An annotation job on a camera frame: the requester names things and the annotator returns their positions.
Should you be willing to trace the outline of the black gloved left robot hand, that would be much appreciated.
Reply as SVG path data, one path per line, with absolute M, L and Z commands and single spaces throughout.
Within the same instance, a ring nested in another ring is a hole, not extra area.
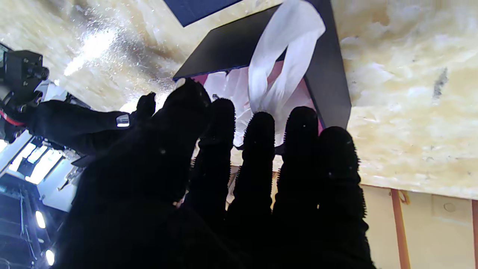
M 274 126 L 252 117 L 226 206 L 235 108 L 185 79 L 83 172 L 52 268 L 374 269 L 350 133 L 294 108 L 272 199 Z

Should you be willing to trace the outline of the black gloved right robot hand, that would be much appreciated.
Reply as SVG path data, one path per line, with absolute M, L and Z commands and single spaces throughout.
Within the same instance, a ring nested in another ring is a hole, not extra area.
M 111 148 L 156 111 L 156 94 L 150 92 L 137 102 L 132 113 L 99 112 L 75 104 L 50 100 L 27 113 L 30 134 L 63 145 L 82 155 L 98 155 Z

